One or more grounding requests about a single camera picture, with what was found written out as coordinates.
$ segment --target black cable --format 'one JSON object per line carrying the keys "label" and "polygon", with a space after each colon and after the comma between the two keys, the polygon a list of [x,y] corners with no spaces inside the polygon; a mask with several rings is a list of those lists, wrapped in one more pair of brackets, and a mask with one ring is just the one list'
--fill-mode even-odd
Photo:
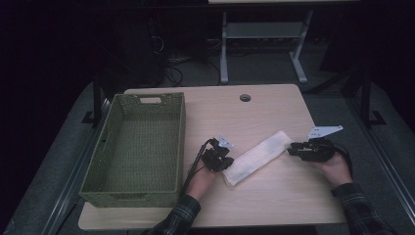
{"label": "black cable", "polygon": [[195,175],[196,173],[198,173],[199,171],[201,171],[201,169],[203,169],[203,168],[205,168],[206,166],[204,165],[204,166],[202,166],[200,169],[198,169],[198,170],[196,170],[196,172],[193,174],[193,175]]}
{"label": "black cable", "polygon": [[182,188],[182,191],[180,193],[180,197],[183,196],[186,193],[186,190],[187,190],[187,187],[189,186],[190,180],[196,174],[196,172],[195,172],[196,166],[198,165],[199,160],[201,159],[202,154],[204,153],[204,150],[207,147],[207,144],[209,142],[210,142],[210,139],[204,145],[202,145],[201,149],[199,150],[199,154],[196,156],[195,161],[193,162],[192,168],[190,168],[189,173],[187,174],[187,178],[186,178],[186,181],[183,184],[183,188]]}

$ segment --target floor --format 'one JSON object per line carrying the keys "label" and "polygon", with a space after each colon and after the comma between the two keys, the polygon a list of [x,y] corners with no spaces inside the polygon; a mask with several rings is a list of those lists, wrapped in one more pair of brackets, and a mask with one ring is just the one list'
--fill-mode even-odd
{"label": "floor", "polygon": [[[288,56],[293,43],[296,42],[281,42],[267,50],[257,47],[258,50],[253,51],[251,47],[243,49],[243,52],[247,52],[243,56],[237,54],[230,56],[228,59],[230,80],[227,85],[293,83],[300,90],[306,91],[336,75],[319,70],[327,45],[308,43],[302,51],[300,60],[309,81],[307,84],[300,84]],[[177,63],[186,59],[184,57],[185,55],[172,56],[170,61]],[[174,69],[167,69],[166,74],[169,75],[160,87],[217,85],[218,65],[218,54],[212,54],[204,62],[189,61],[176,64],[172,66]],[[412,170],[415,165],[413,158],[415,135],[394,110],[385,91],[376,84],[372,84],[371,110],[379,111],[386,124],[367,128],[362,124],[356,111],[359,109],[359,94],[351,99],[344,98],[341,95],[344,84],[345,80],[341,80],[317,94],[304,94],[303,98],[311,116],[316,125],[341,124],[345,128],[330,138],[343,143],[348,148],[353,161],[355,181],[360,183],[380,215],[399,234],[415,234],[415,221],[408,215],[407,211],[410,209],[403,203],[405,194],[402,196],[401,192],[402,190],[415,192],[413,181],[415,171]],[[92,110],[92,85],[89,84],[74,103],[5,234],[140,233],[138,230],[83,231],[77,226],[84,203],[77,196],[77,191],[86,170],[85,164],[82,163],[87,162],[81,156],[91,155],[91,146],[94,146],[93,140],[98,133],[97,128],[92,128],[92,124],[82,123],[86,112]],[[392,169],[397,172],[401,180],[398,187],[393,182],[394,173],[383,164],[385,158],[382,156],[387,156]],[[406,199],[411,199],[413,193],[406,196]],[[278,227],[258,229],[263,229],[260,230],[261,234],[290,234],[290,231],[282,232]],[[345,224],[315,225],[313,229],[321,235],[348,234]],[[242,234],[241,231],[235,229],[227,231],[226,234]],[[259,230],[250,231],[256,234]],[[223,231],[214,232],[214,234],[222,233]]]}

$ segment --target metal stand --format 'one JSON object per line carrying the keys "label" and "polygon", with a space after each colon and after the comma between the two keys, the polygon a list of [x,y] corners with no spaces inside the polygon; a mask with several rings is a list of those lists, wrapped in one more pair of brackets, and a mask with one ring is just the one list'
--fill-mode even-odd
{"label": "metal stand", "polygon": [[299,57],[308,32],[312,11],[308,11],[304,22],[294,23],[229,23],[223,13],[222,22],[222,53],[220,55],[220,81],[228,83],[228,66],[226,61],[226,39],[227,38],[298,38],[299,44],[295,51],[290,52],[297,76],[301,83],[307,83]]}
{"label": "metal stand", "polygon": [[293,62],[294,69],[296,70],[297,77],[299,78],[300,83],[307,83],[307,77],[305,76],[304,70],[302,69],[300,63],[300,52],[302,49],[302,45],[304,44],[305,37],[307,36],[308,27],[311,22],[312,11],[308,11],[304,23],[302,24],[300,37],[299,37],[299,45],[297,46],[296,50],[290,52],[290,59]]}

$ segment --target white towel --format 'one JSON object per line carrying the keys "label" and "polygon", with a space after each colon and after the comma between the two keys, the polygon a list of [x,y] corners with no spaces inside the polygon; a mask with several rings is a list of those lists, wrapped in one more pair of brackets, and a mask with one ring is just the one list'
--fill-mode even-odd
{"label": "white towel", "polygon": [[287,144],[293,142],[284,131],[278,131],[252,149],[236,158],[234,163],[223,170],[228,186],[235,186],[254,171],[276,159],[286,150]]}

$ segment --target basket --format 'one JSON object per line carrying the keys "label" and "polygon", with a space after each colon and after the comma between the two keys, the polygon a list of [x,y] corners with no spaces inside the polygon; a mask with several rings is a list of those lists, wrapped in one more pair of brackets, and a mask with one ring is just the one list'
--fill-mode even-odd
{"label": "basket", "polygon": [[183,183],[183,93],[115,95],[79,195],[98,208],[171,208]]}

